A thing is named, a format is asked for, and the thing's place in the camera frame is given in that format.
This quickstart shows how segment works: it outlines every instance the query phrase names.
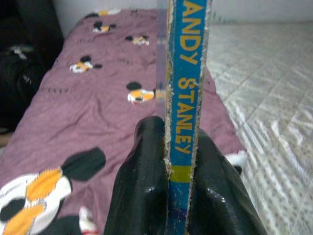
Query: black bag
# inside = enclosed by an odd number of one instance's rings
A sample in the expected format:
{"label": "black bag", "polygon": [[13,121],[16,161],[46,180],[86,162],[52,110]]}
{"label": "black bag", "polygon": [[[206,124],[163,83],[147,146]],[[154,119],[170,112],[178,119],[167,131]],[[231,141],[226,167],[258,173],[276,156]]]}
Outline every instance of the black bag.
{"label": "black bag", "polygon": [[0,127],[15,130],[44,74],[39,63],[11,51],[0,54]]}

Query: mattress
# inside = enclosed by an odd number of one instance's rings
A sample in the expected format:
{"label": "mattress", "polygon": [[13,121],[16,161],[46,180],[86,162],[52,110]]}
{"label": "mattress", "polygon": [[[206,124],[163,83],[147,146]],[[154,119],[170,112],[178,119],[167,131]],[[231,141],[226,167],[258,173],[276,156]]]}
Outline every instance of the mattress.
{"label": "mattress", "polygon": [[[156,112],[156,31],[155,10],[93,13],[72,30],[0,159],[0,233],[102,233],[135,126]],[[200,127],[240,165],[207,69]]]}
{"label": "mattress", "polygon": [[313,234],[313,23],[213,25],[208,67],[268,234]]}

